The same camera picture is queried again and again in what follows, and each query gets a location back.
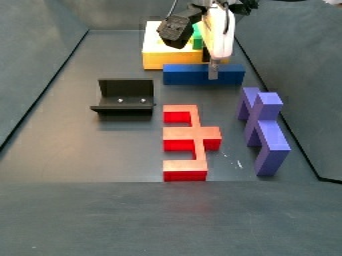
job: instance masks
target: purple block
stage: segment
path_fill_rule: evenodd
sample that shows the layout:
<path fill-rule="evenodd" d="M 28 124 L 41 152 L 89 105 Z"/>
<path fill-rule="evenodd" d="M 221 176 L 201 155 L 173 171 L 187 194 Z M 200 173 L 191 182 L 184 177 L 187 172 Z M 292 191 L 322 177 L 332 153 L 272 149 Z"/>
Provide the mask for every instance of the purple block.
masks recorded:
<path fill-rule="evenodd" d="M 255 160 L 258 176 L 272 176 L 290 152 L 290 146 L 276 123 L 283 103 L 276 93 L 243 88 L 238 119 L 247 120 L 244 139 L 248 147 L 262 147 Z"/>
<path fill-rule="evenodd" d="M 260 90 L 256 87 L 242 88 L 242 96 L 239 99 L 236 112 L 239 120 L 248 120 L 251 108 L 259 92 Z"/>

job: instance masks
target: toy block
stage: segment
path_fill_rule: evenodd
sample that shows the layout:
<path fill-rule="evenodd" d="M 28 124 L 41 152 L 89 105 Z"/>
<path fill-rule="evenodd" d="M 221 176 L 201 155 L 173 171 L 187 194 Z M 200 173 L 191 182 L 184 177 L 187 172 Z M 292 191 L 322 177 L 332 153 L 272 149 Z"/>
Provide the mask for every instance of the toy block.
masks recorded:
<path fill-rule="evenodd" d="M 208 80 L 207 64 L 165 64 L 164 85 L 240 85 L 244 68 L 239 64 L 219 65 L 217 79 Z"/>
<path fill-rule="evenodd" d="M 196 64 L 201 62 L 201 48 L 197 46 L 196 38 L 191 37 L 183 49 L 168 47 L 164 43 L 156 29 L 160 21 L 148 21 L 145 25 L 143 42 L 143 67 L 144 69 L 163 69 L 163 64 Z"/>
<path fill-rule="evenodd" d="M 191 151 L 191 160 L 163 162 L 164 181 L 205 181 L 208 167 L 205 150 L 217 150 L 219 127 L 201 127 L 195 105 L 164 105 L 164 123 L 187 123 L 188 127 L 163 128 L 164 151 Z"/>
<path fill-rule="evenodd" d="M 203 48 L 203 39 L 200 36 L 200 32 L 199 32 L 199 28 L 197 28 L 197 24 L 192 25 L 193 28 L 193 34 L 189 40 L 192 40 L 192 49 L 193 50 L 201 50 Z"/>
<path fill-rule="evenodd" d="M 254 169 L 258 176 L 272 176 L 291 148 L 276 123 L 283 103 L 276 93 L 243 88 L 236 116 L 247 120 L 244 139 L 248 147 L 262 147 Z"/>

